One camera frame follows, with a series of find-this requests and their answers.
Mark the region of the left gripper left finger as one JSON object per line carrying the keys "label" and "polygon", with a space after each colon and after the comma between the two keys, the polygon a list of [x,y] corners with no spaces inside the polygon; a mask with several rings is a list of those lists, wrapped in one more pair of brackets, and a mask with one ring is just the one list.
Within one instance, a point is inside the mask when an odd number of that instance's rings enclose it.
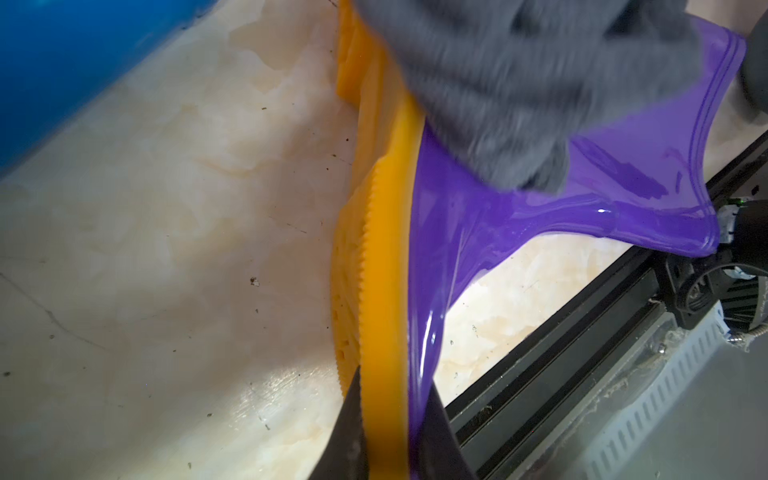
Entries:
{"label": "left gripper left finger", "polygon": [[360,368],[309,480],[367,480],[369,466],[361,408]]}

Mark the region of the grey cloth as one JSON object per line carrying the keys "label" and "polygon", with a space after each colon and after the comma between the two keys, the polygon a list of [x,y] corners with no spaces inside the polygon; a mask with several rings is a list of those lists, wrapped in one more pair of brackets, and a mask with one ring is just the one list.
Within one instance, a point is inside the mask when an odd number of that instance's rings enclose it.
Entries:
{"label": "grey cloth", "polygon": [[701,72],[682,1],[358,1],[442,145],[499,191],[555,194],[568,140]]}

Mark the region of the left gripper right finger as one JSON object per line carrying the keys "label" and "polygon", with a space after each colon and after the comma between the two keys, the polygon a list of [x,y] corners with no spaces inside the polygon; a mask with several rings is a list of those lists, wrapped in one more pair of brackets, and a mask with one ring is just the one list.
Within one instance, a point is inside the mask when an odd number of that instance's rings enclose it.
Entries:
{"label": "left gripper right finger", "polygon": [[462,456],[437,387],[431,386],[417,444],[417,477],[422,480],[473,480]]}

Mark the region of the purple boot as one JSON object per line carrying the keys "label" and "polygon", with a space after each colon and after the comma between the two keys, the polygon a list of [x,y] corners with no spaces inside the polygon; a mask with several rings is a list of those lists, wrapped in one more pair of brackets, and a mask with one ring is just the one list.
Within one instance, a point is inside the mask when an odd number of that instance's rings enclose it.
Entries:
{"label": "purple boot", "polygon": [[368,479],[416,479],[445,317],[475,280],[548,233],[688,257],[715,251],[704,147],[746,42],[694,18],[703,72],[690,90],[576,137],[562,194],[498,193],[440,145],[352,4],[338,11],[337,92],[359,111],[351,193],[332,254],[338,375],[345,399],[360,368]]}

